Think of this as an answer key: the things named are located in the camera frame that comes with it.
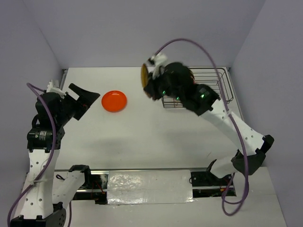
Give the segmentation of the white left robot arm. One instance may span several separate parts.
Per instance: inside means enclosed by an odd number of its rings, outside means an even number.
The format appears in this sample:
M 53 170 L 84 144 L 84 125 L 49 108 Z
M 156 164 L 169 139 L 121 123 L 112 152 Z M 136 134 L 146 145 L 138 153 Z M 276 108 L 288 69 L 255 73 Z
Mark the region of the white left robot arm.
M 55 166 L 60 154 L 64 127 L 71 119 L 80 120 L 100 94 L 71 83 L 68 92 L 49 83 L 45 90 L 27 83 L 36 95 L 37 114 L 27 134 L 30 160 L 28 186 L 11 206 L 9 227 L 64 227 L 71 224 L 71 201 L 77 190 L 89 188 L 93 177 L 87 165 L 73 165 L 62 185 L 53 191 Z

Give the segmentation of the orange plate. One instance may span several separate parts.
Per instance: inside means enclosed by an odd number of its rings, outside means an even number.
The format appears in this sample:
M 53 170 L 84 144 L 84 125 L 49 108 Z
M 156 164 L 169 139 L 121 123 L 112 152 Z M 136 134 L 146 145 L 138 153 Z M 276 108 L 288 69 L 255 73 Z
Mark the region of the orange plate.
M 108 91 L 103 95 L 101 105 L 108 112 L 120 112 L 127 105 L 127 97 L 122 91 Z

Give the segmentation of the yellow patterned dark plate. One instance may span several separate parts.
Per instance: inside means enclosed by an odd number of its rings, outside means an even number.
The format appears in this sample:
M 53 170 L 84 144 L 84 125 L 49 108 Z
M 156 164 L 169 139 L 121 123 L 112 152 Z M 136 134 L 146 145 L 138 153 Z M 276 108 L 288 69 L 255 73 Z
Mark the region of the yellow patterned dark plate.
M 142 87 L 145 88 L 148 84 L 148 80 L 149 80 L 149 72 L 148 72 L 148 68 L 147 65 L 145 63 L 142 64 L 141 66 L 141 84 Z

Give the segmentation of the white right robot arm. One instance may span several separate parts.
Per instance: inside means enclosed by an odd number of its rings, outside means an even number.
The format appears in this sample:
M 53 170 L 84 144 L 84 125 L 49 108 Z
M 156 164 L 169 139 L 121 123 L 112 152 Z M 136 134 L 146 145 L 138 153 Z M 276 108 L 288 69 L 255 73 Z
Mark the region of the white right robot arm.
M 189 111 L 215 126 L 236 147 L 232 157 L 213 160 L 207 167 L 206 180 L 218 184 L 223 177 L 240 172 L 253 175 L 263 164 L 274 138 L 262 135 L 248 126 L 234 112 L 228 111 L 218 93 L 205 84 L 198 84 L 194 74 L 180 62 L 157 65 L 148 71 L 141 66 L 141 83 L 148 98 L 159 100 L 169 96 L 181 102 Z

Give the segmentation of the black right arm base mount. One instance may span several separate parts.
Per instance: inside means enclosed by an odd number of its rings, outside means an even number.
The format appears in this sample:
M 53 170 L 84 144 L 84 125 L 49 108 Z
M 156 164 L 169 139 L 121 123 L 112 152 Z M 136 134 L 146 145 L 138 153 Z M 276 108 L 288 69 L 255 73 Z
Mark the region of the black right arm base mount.
M 190 171 L 188 182 L 192 184 L 193 187 L 227 186 L 231 178 L 231 174 L 223 178 L 217 178 L 206 170 L 194 170 Z

